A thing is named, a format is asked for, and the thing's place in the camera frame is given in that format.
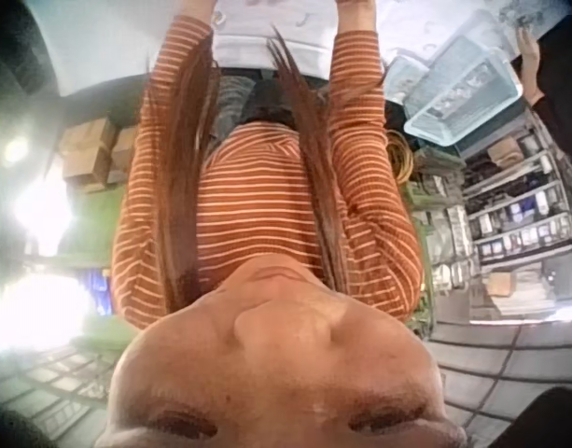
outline nose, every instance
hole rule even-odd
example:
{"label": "nose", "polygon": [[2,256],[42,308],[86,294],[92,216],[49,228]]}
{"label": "nose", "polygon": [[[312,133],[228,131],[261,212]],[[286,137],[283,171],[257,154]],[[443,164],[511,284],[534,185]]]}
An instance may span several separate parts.
{"label": "nose", "polygon": [[303,301],[267,301],[243,312],[234,323],[248,365],[275,374],[283,369],[290,374],[312,371],[331,346],[332,331],[329,316]]}

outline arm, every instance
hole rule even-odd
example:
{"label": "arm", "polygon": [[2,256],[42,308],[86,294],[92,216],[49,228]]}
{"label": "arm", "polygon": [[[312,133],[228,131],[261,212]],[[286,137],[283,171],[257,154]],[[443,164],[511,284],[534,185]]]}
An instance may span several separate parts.
{"label": "arm", "polygon": [[538,87],[538,69],[540,68],[540,45],[535,37],[523,27],[516,30],[518,49],[522,54],[522,73],[520,81],[524,87],[524,98],[534,106],[545,94]]}
{"label": "arm", "polygon": [[[182,15],[167,33],[151,74],[155,107],[169,104],[168,94],[180,65],[198,42],[211,33],[215,2],[185,2]],[[134,144],[133,166],[122,204],[112,258],[112,295],[117,312],[143,329],[167,315],[159,282],[154,240],[155,173],[160,127],[154,122],[150,91],[145,94],[140,127]]]}
{"label": "arm", "polygon": [[343,223],[356,264],[353,294],[403,320],[418,303],[423,267],[387,156],[375,11],[365,5],[355,12],[355,5],[347,4],[339,12],[331,95],[374,86],[329,119],[333,165],[345,201]]}

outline long hair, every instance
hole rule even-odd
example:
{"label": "long hair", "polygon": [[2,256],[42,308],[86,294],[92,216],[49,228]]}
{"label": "long hair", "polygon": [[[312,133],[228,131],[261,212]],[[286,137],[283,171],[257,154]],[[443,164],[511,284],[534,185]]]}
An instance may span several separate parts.
{"label": "long hair", "polygon": [[[148,87],[159,123],[160,159],[156,161],[157,255],[160,280],[173,313],[202,295],[198,277],[197,201],[205,155],[217,113],[220,72],[213,61],[212,39],[201,41],[183,62],[168,107],[159,107],[154,82]],[[300,74],[285,40],[269,42],[284,92],[300,134],[300,156],[308,181],[320,247],[324,282],[349,293],[347,258],[336,200],[336,179],[328,141],[327,108],[320,105]]]}

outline striped sleeve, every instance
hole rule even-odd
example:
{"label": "striped sleeve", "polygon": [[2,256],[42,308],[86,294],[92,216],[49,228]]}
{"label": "striped sleeve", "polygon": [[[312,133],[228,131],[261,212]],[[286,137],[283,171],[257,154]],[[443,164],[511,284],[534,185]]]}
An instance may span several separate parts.
{"label": "striped sleeve", "polygon": [[356,263],[355,296],[404,320],[418,304],[423,266],[387,156],[382,76],[376,33],[336,37],[330,95],[337,99],[374,86],[329,117],[333,164],[346,205],[343,224]]}
{"label": "striped sleeve", "polygon": [[[178,16],[167,33],[151,74],[155,107],[162,112],[181,63],[211,28]],[[112,258],[112,294],[117,312],[143,329],[167,314],[157,268],[154,221],[157,142],[160,126],[152,117],[150,91],[145,94],[128,189],[121,208]]]}

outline orange striped shirt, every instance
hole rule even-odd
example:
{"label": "orange striped shirt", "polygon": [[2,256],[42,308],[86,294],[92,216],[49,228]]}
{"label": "orange striped shirt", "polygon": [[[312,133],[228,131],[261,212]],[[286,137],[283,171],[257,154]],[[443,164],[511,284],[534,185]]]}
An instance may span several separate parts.
{"label": "orange striped shirt", "polygon": [[[211,33],[207,25],[177,17],[152,73],[161,106],[188,52]],[[377,35],[338,35],[331,68],[332,93],[377,84],[383,74]],[[141,111],[112,263],[116,309],[145,328],[167,314],[154,239],[154,157],[159,129],[149,98]],[[420,251],[386,152],[381,88],[353,100],[329,118],[337,198],[353,297],[399,319],[415,309],[423,277]],[[202,172],[198,250],[204,291],[238,266],[263,254],[286,254],[322,278],[308,185],[298,135],[286,126],[240,126]]]}

